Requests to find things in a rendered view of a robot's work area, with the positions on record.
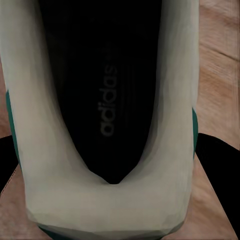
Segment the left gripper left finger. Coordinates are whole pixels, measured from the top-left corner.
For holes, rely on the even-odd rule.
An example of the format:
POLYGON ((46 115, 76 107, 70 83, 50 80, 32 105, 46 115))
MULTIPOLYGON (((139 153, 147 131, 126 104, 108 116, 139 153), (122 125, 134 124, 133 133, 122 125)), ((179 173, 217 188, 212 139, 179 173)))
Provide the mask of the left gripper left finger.
POLYGON ((0 193, 18 164, 13 136, 0 138, 0 193))

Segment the gym shoe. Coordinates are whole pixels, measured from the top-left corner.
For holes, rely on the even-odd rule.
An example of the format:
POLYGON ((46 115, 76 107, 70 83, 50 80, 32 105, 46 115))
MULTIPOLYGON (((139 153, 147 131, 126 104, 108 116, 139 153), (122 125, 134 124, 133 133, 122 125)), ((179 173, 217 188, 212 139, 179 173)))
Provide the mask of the gym shoe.
POLYGON ((0 57, 29 221, 53 240, 183 226, 199 0, 0 0, 0 57))

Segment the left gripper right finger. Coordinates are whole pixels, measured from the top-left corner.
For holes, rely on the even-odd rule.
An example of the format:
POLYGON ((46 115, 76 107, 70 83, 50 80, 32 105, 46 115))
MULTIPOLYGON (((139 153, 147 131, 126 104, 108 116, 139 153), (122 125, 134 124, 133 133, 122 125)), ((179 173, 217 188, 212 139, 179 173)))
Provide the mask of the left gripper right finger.
POLYGON ((217 137, 198 133, 195 152, 240 240, 240 151, 217 137))

